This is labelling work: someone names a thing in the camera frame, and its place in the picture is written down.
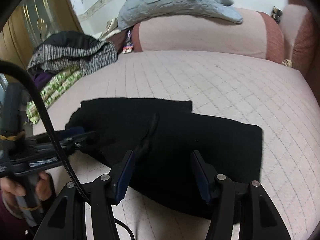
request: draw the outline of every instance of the screw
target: screw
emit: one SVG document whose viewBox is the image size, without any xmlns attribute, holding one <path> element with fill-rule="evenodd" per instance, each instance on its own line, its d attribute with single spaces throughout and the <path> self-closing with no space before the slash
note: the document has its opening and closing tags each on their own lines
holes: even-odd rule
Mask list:
<svg viewBox="0 0 320 240">
<path fill-rule="evenodd" d="M 217 179 L 218 179 L 218 180 L 225 180 L 225 179 L 226 179 L 226 176 L 223 175 L 223 174 L 218 174 L 218 175 L 217 175 Z"/>
<path fill-rule="evenodd" d="M 68 183 L 67 183 L 67 188 L 72 188 L 72 187 L 74 187 L 75 186 L 75 184 L 72 182 L 72 181 L 69 181 Z"/>
<path fill-rule="evenodd" d="M 109 174 L 103 174 L 103 175 L 101 175 L 100 179 L 101 180 L 108 180 L 108 179 L 110 179 L 110 175 Z"/>
<path fill-rule="evenodd" d="M 260 182 L 257 181 L 257 180 L 253 180 L 253 181 L 251 182 L 251 184 L 252 184 L 254 187 L 259 187 L 259 186 L 260 186 Z"/>
</svg>

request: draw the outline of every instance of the hand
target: hand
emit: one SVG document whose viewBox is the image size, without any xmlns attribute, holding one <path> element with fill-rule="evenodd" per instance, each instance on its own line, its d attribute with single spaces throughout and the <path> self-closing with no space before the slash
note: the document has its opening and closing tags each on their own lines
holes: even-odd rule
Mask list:
<svg viewBox="0 0 320 240">
<path fill-rule="evenodd" d="M 36 195 L 39 200 L 45 201 L 52 195 L 50 177 L 44 171 L 39 173 L 39 177 L 40 179 L 36 185 Z M 20 213 L 15 196 L 25 196 L 26 190 L 19 183 L 9 178 L 0 179 L 0 188 L 2 189 L 3 198 L 11 210 L 16 214 Z"/>
</svg>

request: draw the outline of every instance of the quilted bedspread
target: quilted bedspread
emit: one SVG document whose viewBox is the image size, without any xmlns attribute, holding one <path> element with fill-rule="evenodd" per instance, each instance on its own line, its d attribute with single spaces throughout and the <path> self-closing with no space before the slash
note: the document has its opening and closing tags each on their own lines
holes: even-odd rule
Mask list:
<svg viewBox="0 0 320 240">
<path fill-rule="evenodd" d="M 204 51 L 150 51 L 119 60 L 83 77 L 49 109 L 63 129 L 80 102 L 98 97 L 192 100 L 195 113 L 215 115 L 263 129 L 261 178 L 292 240 L 307 240 L 320 219 L 320 108 L 301 73 L 252 57 Z M 34 133 L 44 131 L 42 122 Z M 77 153 L 71 164 L 82 183 L 109 169 Z M 57 189 L 68 180 L 51 171 Z M 93 239 L 87 207 L 88 239 Z M 205 239 L 209 221 L 174 212 L 129 188 L 113 207 L 139 240 Z M 130 239 L 118 228 L 120 239 Z M 239 233 L 235 225 L 233 240 Z"/>
</svg>

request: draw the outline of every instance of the clothing pile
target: clothing pile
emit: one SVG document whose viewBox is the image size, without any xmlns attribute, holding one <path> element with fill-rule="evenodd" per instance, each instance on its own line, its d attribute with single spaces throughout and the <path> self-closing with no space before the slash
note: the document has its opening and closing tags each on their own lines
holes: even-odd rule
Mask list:
<svg viewBox="0 0 320 240">
<path fill-rule="evenodd" d="M 50 36 L 33 53 L 27 71 L 48 109 L 82 76 L 116 62 L 116 46 L 75 31 Z M 35 104 L 27 105 L 27 116 L 33 124 L 40 120 Z"/>
</svg>

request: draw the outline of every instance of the pink cushion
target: pink cushion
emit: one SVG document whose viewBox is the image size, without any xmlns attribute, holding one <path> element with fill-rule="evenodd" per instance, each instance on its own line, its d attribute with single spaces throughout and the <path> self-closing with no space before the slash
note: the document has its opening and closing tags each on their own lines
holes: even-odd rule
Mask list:
<svg viewBox="0 0 320 240">
<path fill-rule="evenodd" d="M 238 54 L 280 63 L 284 59 L 281 30 L 268 15 L 237 9 L 242 24 L 210 17 L 154 17 L 135 25 L 134 50 L 197 50 Z"/>
</svg>

